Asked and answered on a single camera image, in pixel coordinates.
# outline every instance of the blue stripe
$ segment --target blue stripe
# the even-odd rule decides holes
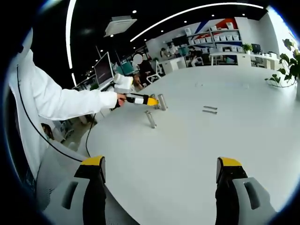
[[[208,20],[201,22],[194,34],[198,33],[205,26],[205,24],[207,24],[207,22]]]

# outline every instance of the computer monitor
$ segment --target computer monitor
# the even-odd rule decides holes
[[[262,50],[261,50],[261,46],[259,44],[251,44],[252,45],[252,51],[253,53],[260,53]]]
[[[176,37],[172,39],[172,42],[175,46],[188,45],[188,37],[187,35],[183,35],[180,37]]]
[[[94,66],[99,90],[106,88],[113,81],[113,69],[109,53],[105,53]]]

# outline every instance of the ceiling light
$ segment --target ceiling light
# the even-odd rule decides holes
[[[72,15],[73,15],[73,10],[75,7],[76,0],[70,0],[69,6],[67,8],[67,19],[66,19],[66,48],[67,48],[67,60],[69,62],[69,67],[72,69],[72,58],[71,58],[71,46],[70,46],[70,37],[71,37],[71,22],[72,22]],[[76,81],[74,74],[72,73],[72,79],[73,83],[75,86]]]
[[[253,4],[248,4],[248,3],[242,3],[242,2],[222,2],[222,3],[213,3],[213,4],[208,4],[208,5],[203,5],[203,6],[197,6],[197,7],[194,7],[194,8],[190,8],[190,9],[187,9],[187,10],[184,10],[184,11],[181,11],[179,13],[176,13],[174,15],[171,15],[159,22],[157,22],[156,24],[148,27],[146,30],[142,31],[141,33],[139,33],[138,35],[136,35],[133,39],[130,40],[130,42],[133,42],[134,40],[136,40],[139,36],[141,36],[142,34],[146,33],[147,31],[149,31],[150,29],[152,29],[153,27],[156,27],[157,25],[169,20],[169,19],[172,19],[173,17],[176,17],[178,15],[181,15],[183,13],[187,13],[187,12],[190,12],[190,11],[193,11],[193,10],[196,10],[196,9],[200,9],[200,8],[205,8],[205,7],[211,7],[211,6],[222,6],[222,5],[238,5],[238,6],[251,6],[251,7],[255,7],[255,8],[261,8],[263,9],[262,6],[258,6],[258,5],[253,5]]]

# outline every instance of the hand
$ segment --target hand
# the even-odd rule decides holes
[[[117,94],[117,99],[118,99],[118,103],[120,106],[123,106],[124,105],[124,102],[126,100],[126,95],[123,95],[123,94]]]

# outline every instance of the black cable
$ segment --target black cable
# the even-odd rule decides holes
[[[92,122],[90,124],[90,130],[89,130],[88,136],[86,137],[86,141],[85,141],[85,148],[86,148],[86,151],[87,151],[89,157],[90,157],[90,153],[89,153],[89,150],[88,150],[88,138],[89,138],[89,135],[90,135],[90,131],[92,130],[93,123],[95,121],[95,116],[96,116],[96,114],[93,116]]]
[[[27,111],[26,111],[26,109],[25,109],[25,105],[24,105],[24,102],[23,102],[23,99],[22,99],[21,90],[20,90],[20,83],[19,83],[19,66],[17,66],[17,79],[18,79],[18,89],[19,89],[20,98],[21,98],[21,102],[22,102],[24,111],[25,111],[26,116],[27,116],[27,118],[29,119],[31,125],[35,128],[35,130],[38,132],[38,134],[39,134],[46,142],[48,142],[55,150],[57,150],[60,154],[66,156],[66,157],[68,157],[68,158],[71,158],[71,159],[73,159],[73,160],[75,160],[75,161],[82,162],[81,160],[79,160],[79,159],[77,159],[77,158],[73,158],[73,157],[71,157],[71,156],[68,156],[67,154],[61,152],[61,151],[58,150],[56,147],[54,147],[54,146],[53,146],[53,145],[52,145],[52,144],[51,144],[51,143],[50,143],[50,142],[49,142],[49,141],[48,141],[48,140],[47,140],[47,139],[39,132],[39,130],[34,126],[33,122],[31,121],[31,119],[30,119],[30,117],[29,117],[29,115],[28,115],[28,113],[27,113]]]

